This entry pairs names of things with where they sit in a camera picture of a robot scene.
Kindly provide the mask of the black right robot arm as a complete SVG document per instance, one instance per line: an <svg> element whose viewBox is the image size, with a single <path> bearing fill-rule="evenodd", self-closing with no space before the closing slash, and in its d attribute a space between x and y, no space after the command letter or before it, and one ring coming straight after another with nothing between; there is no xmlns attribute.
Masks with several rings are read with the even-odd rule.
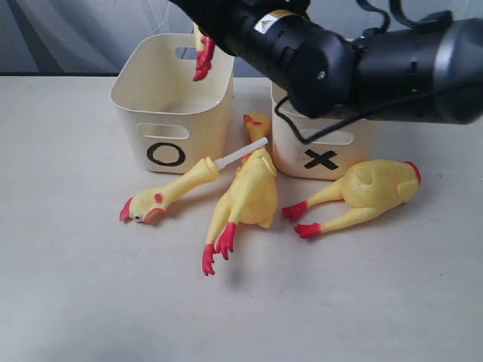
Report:
<svg viewBox="0 0 483 362"><path fill-rule="evenodd" d="M288 93L301 114L337 106L375 118L468 124L482 114L482 21L450 11L421 20L392 1L383 23L353 40L307 16L307 1L180 1L225 53Z"/></svg>

